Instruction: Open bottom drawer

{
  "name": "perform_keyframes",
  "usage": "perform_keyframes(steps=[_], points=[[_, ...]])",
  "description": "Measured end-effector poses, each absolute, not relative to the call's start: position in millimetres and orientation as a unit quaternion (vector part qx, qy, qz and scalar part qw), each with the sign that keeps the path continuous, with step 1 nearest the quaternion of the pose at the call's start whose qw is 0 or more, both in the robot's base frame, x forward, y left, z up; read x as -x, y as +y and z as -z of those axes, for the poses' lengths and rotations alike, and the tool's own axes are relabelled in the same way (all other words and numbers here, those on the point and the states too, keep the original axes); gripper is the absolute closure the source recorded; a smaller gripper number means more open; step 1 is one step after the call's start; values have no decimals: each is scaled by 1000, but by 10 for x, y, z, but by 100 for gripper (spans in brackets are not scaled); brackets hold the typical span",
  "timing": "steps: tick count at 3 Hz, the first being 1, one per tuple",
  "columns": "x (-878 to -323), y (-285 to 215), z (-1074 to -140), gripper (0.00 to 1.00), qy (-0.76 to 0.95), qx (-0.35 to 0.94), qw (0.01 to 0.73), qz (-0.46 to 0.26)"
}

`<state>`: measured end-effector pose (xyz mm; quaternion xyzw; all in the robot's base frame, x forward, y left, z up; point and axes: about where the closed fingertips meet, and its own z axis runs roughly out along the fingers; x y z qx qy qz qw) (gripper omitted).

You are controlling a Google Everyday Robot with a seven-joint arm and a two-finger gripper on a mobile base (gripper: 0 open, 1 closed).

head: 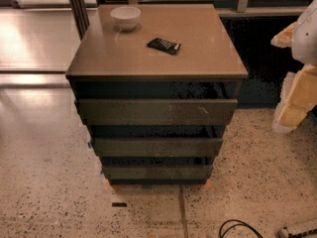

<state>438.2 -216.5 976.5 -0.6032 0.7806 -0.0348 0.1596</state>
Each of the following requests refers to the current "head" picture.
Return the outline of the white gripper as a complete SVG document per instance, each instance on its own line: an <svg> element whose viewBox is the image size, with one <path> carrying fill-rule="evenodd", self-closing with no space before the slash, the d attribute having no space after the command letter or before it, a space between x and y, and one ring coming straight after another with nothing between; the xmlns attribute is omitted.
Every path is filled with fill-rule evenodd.
<svg viewBox="0 0 317 238"><path fill-rule="evenodd" d="M276 34L270 43L278 48L291 48L296 23ZM275 133L287 134L295 130L307 113L317 105L317 66L306 64L297 73L289 72L283 82L281 103L273 115L271 128Z"/></svg>

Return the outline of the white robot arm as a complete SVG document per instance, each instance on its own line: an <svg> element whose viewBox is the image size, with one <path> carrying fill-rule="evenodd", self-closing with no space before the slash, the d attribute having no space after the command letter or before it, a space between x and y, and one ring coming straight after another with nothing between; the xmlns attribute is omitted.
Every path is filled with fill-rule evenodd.
<svg viewBox="0 0 317 238"><path fill-rule="evenodd" d="M317 0L270 43L291 48L292 57L304 64L297 73L286 74L271 124L275 133L289 133L317 105Z"/></svg>

